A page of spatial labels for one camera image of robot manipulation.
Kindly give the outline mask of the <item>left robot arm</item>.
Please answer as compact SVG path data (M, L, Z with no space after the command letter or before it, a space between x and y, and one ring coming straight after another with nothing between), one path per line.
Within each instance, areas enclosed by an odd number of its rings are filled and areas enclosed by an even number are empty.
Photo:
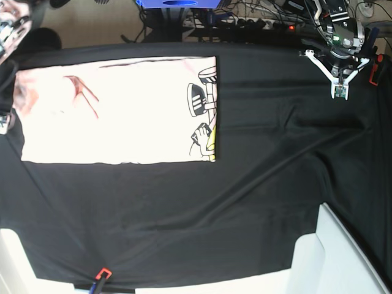
M330 81L332 99L347 100L350 82L371 60L363 53L365 28L349 15L347 1L305 1L304 5L323 42L303 39L302 43L311 48L302 56Z

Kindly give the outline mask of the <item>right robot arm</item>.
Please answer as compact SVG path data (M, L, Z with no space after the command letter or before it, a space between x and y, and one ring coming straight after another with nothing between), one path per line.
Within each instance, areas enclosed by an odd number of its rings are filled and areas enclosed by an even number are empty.
M12 114L11 87L18 71L12 55L62 46L59 35L42 28L45 11L57 9L67 1L1 1L1 134L5 135L15 122Z

